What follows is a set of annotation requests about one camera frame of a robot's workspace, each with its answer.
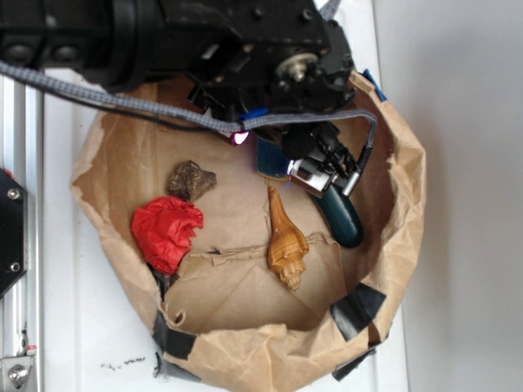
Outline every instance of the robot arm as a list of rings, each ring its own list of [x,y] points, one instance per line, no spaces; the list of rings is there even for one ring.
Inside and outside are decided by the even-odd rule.
[[[16,73],[74,69],[109,92],[185,74],[196,105],[242,128],[256,109],[291,114],[298,124],[257,125],[256,133],[295,161],[295,182],[329,196],[324,215],[340,206],[327,214],[335,219],[351,207],[348,197],[372,149],[376,118],[369,112],[344,112],[372,123],[357,160],[325,121],[324,114],[337,115],[354,99],[347,84],[354,63],[342,28],[324,20],[313,0],[0,0],[5,63],[21,67]]]

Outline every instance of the paper bag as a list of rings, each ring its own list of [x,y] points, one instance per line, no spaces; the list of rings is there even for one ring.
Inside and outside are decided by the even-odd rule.
[[[340,247],[309,195],[256,171],[256,138],[233,146],[207,132],[173,131],[100,114],[74,170],[75,199],[100,232],[105,253],[170,370],[233,391],[294,391],[361,357],[387,338],[417,263],[426,200],[425,152],[393,106],[357,73],[354,108],[378,116],[369,164],[351,201],[364,241]],[[197,110],[184,78],[143,86],[135,96]],[[363,119],[337,122],[358,153]],[[134,211],[166,194],[170,172],[187,160],[217,174],[195,205],[203,212],[179,279],[162,298],[131,234]],[[296,292],[266,265],[267,187],[311,251]]]

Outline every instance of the orange seashell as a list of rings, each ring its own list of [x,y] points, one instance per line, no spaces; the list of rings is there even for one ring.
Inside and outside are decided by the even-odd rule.
[[[288,218],[278,190],[269,187],[270,221],[272,239],[270,240],[269,269],[293,290],[297,290],[305,271],[303,257],[309,252],[305,235]]]

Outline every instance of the green handle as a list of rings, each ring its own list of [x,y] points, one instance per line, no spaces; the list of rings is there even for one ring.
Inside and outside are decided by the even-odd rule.
[[[322,198],[312,196],[334,239],[343,247],[357,247],[363,240],[363,226],[349,198],[329,186]]]

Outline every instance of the crumpled paper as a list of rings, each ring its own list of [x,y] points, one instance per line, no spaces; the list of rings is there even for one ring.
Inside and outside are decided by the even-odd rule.
[[[194,204],[171,196],[138,208],[131,230],[147,262],[162,274],[172,275],[190,250],[194,228],[203,228],[202,212]]]

